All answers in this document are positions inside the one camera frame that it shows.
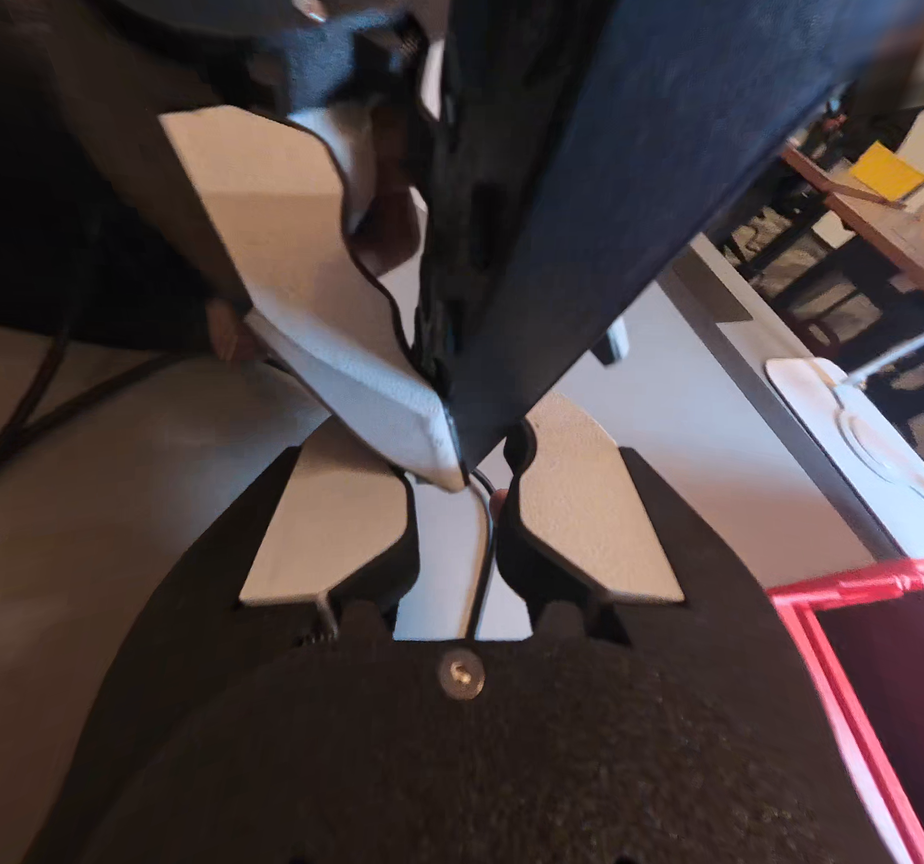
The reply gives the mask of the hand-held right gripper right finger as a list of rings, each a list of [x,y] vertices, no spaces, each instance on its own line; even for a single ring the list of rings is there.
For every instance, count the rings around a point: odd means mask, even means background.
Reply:
[[[686,598],[617,442],[583,408],[550,392],[507,436],[513,476],[496,561],[530,622],[555,602],[588,623],[616,604]]]

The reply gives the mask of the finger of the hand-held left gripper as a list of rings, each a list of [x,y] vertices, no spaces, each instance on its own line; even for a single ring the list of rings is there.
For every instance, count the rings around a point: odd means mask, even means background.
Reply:
[[[421,76],[422,108],[433,119],[440,119],[442,110],[442,69],[445,39],[435,40],[428,48]]]
[[[444,403],[410,362],[391,294],[346,244],[375,191],[370,110],[275,120],[221,106],[159,119],[248,293],[249,329],[369,449],[462,490]]]

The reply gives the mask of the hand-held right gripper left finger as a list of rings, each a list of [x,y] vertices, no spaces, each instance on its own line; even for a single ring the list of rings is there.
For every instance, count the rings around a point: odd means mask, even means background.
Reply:
[[[313,604],[335,627],[368,602],[393,627],[420,568],[408,479],[329,418],[302,445],[238,599]]]

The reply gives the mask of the black usb cable orange plug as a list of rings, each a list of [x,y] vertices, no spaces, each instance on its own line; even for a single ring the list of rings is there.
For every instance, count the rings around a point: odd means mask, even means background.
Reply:
[[[480,469],[474,469],[470,473],[470,478],[475,480],[483,492],[482,505],[486,519],[487,539],[483,548],[483,554],[479,565],[476,579],[475,590],[472,595],[471,604],[468,611],[468,620],[465,630],[465,639],[474,641],[476,639],[484,606],[488,596],[489,584],[491,581],[491,572],[494,562],[494,517],[491,510],[491,502],[496,493],[496,487],[491,480]]]

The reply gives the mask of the black box usb hub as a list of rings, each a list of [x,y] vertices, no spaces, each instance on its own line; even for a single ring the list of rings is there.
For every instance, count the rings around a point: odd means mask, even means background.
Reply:
[[[922,0],[451,0],[417,350],[476,467]]]

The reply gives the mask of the red plastic bin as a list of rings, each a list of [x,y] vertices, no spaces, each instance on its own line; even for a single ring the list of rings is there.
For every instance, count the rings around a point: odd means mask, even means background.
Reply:
[[[820,612],[922,593],[921,559],[884,562],[768,591],[801,654],[853,785],[895,862],[922,862],[922,822],[910,805],[847,674]]]

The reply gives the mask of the person's left hand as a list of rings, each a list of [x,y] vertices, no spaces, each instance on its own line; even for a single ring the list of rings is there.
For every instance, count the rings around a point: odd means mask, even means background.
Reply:
[[[226,363],[260,362],[265,349],[224,300],[213,298],[205,304],[206,331],[216,359]]]

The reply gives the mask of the long black tape strip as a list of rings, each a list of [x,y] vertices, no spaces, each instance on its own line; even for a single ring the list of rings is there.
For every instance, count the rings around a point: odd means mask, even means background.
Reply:
[[[808,356],[786,327],[705,234],[697,234],[658,285],[815,488],[877,561],[906,558],[832,458],[770,383],[765,363]]]

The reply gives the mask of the black bin divider panel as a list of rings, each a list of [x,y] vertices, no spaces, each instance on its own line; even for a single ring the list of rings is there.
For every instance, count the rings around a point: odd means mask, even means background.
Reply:
[[[817,618],[922,822],[923,593]]]

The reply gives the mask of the wooden table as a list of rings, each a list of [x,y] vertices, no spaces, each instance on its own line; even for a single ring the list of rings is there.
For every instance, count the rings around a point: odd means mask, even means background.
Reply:
[[[823,196],[826,211],[835,214],[845,229],[869,243],[879,254],[923,290],[923,223],[902,203],[850,184],[845,175],[833,177],[802,154],[792,139],[780,158]]]

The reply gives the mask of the yellow paper pad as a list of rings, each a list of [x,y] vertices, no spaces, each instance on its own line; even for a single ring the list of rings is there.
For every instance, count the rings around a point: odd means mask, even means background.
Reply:
[[[923,185],[923,173],[882,142],[872,142],[849,169],[850,176],[892,203],[902,203]]]

